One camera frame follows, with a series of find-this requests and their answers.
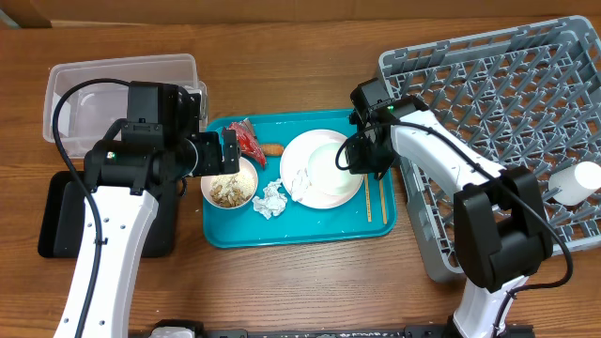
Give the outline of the red snack wrapper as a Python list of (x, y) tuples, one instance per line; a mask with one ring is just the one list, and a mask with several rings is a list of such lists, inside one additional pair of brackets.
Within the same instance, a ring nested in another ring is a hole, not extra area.
[(236, 138), (239, 142), (239, 148), (243, 155), (254, 159), (262, 168), (266, 167), (266, 156), (258, 142), (254, 132), (254, 126), (249, 118), (232, 122), (224, 129), (228, 131), (234, 131), (236, 133)]

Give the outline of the small white bowl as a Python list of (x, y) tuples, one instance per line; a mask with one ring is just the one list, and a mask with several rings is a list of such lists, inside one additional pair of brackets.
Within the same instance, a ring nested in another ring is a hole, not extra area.
[(321, 192), (339, 196), (356, 191), (362, 184), (362, 177), (350, 174), (348, 170), (340, 170), (336, 166), (347, 166), (345, 152), (336, 157), (341, 147), (340, 142), (319, 146), (309, 157), (307, 173), (310, 182)]

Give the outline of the large white plate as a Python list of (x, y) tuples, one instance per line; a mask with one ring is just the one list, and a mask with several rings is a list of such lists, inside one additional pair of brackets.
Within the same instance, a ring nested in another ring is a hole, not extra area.
[[(286, 191), (290, 194), (291, 183), (300, 169), (308, 167), (311, 154), (319, 147), (327, 143), (340, 142), (347, 139), (345, 135), (331, 130), (312, 130), (295, 137), (286, 147), (280, 162), (280, 178)], [(346, 195), (333, 196), (319, 191), (312, 183), (308, 192), (298, 203), (314, 208), (329, 209), (340, 207), (348, 202), (361, 188)]]

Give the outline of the white tissue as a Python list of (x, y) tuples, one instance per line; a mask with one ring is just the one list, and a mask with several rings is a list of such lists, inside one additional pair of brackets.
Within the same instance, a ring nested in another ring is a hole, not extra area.
[(292, 200), (294, 202), (300, 202), (308, 192), (310, 186), (311, 182), (308, 177), (307, 169), (300, 169), (294, 176), (291, 183), (290, 195), (292, 197)]
[(279, 189), (283, 181), (278, 178), (271, 181), (264, 189), (264, 196), (255, 196), (252, 200), (254, 211), (261, 214), (266, 220), (279, 216), (286, 207), (287, 197)]

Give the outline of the white cup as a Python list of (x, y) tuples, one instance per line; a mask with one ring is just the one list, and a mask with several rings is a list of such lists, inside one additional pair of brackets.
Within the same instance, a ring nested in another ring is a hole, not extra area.
[(600, 165), (584, 161), (553, 174), (548, 189), (556, 190), (553, 198), (560, 204), (575, 206), (600, 189)]

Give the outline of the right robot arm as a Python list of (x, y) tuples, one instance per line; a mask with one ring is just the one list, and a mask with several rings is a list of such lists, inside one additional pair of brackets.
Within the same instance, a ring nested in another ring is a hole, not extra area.
[(459, 307), (443, 337), (532, 337), (530, 327), (508, 328), (512, 290), (553, 251), (541, 193), (524, 166), (506, 169), (471, 150), (420, 99), (392, 99), (371, 79), (350, 94), (350, 124), (341, 167), (381, 179), (400, 157), (415, 162), (453, 199), (455, 256), (467, 277)]

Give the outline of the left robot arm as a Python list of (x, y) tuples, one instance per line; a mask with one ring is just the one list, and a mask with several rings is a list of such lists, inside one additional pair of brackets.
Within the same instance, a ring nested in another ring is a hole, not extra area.
[(73, 165), (59, 135), (63, 105), (88, 80), (55, 105), (55, 146), (85, 197), (80, 249), (57, 337), (125, 337), (132, 294), (158, 198), (186, 177), (235, 174), (239, 143), (232, 131), (200, 130), (204, 95), (176, 84), (124, 82), (125, 117), (116, 120)]

